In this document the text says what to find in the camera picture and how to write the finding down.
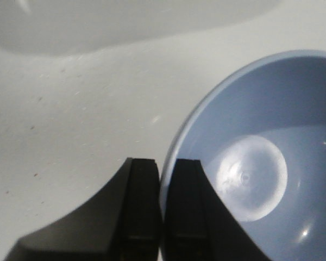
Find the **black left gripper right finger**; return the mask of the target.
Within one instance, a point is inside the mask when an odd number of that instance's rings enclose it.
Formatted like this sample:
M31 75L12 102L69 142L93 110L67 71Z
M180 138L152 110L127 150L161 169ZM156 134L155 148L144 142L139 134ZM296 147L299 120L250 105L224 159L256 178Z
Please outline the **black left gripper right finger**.
M268 260L217 196L199 160L178 159L168 186L163 260Z

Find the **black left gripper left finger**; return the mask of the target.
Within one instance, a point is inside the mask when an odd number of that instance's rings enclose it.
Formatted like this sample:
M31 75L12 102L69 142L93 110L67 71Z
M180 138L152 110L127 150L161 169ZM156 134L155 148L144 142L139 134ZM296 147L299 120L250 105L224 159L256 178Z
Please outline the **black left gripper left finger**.
M80 207L19 238L6 260L157 260L158 196L155 161L128 158Z

